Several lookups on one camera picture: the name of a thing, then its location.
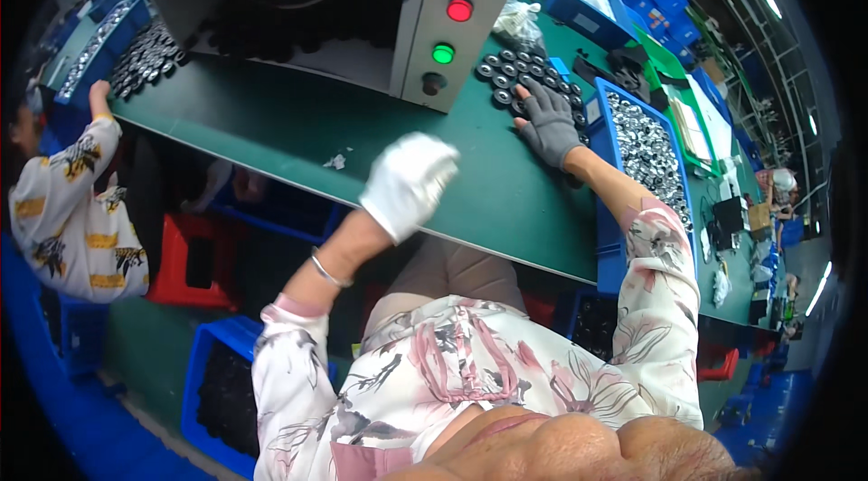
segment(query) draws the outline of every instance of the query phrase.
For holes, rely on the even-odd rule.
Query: beige pants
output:
[[[429,236],[374,306],[364,336],[396,313],[411,312],[450,294],[501,302],[527,313],[508,260]]]

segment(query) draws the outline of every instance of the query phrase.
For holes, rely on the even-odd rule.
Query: green indicator light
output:
[[[454,56],[455,50],[449,44],[438,44],[434,46],[434,51],[431,52],[431,57],[440,64],[451,63]]]

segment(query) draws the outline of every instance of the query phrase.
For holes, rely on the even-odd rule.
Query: silver bracelet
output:
[[[313,261],[313,266],[317,268],[317,272],[319,272],[326,281],[328,281],[337,288],[346,289],[352,287],[353,280],[339,280],[335,277],[332,277],[329,272],[326,272],[320,260],[317,259],[317,251],[319,251],[319,249],[316,246],[313,246],[313,249],[311,249],[311,260]]]

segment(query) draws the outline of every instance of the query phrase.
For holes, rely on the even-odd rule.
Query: cardboard box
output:
[[[700,66],[702,67],[702,70],[708,74],[708,77],[711,78],[711,81],[714,82],[714,85],[723,84],[726,77],[723,75],[723,71],[721,71],[721,67],[718,66],[714,57],[709,57],[700,63]]]
[[[754,204],[747,209],[747,221],[751,225],[751,236],[763,241],[772,235],[772,214],[768,203]]]

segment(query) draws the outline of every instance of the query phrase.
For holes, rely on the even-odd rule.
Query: machine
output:
[[[177,42],[448,112],[506,0],[151,0]]]

